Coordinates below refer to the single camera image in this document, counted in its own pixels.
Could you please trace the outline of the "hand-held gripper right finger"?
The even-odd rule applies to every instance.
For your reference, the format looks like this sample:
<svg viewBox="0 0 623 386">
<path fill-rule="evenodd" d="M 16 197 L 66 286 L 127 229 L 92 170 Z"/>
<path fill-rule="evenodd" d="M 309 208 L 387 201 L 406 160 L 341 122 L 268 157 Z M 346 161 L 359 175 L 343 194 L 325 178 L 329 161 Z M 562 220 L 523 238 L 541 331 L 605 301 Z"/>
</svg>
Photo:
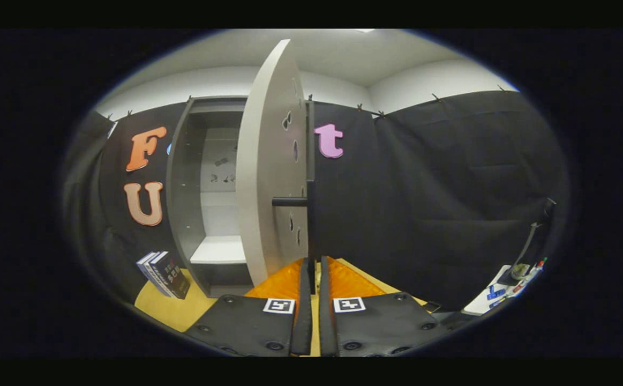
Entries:
<svg viewBox="0 0 623 386">
<path fill-rule="evenodd" d="M 322 257 L 318 284 L 322 357 L 402 356 L 440 342 L 451 332 L 424 301 L 343 259 Z"/>
</svg>

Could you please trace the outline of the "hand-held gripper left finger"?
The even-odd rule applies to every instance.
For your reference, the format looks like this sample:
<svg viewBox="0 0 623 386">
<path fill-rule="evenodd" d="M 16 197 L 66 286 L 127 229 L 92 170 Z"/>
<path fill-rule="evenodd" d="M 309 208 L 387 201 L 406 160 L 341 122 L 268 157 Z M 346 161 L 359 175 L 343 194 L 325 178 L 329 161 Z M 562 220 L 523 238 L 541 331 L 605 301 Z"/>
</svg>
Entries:
<svg viewBox="0 0 623 386">
<path fill-rule="evenodd" d="M 185 334 L 234 356 L 311 354 L 313 313 L 310 261 L 299 259 L 245 295 L 223 295 Z"/>
</svg>

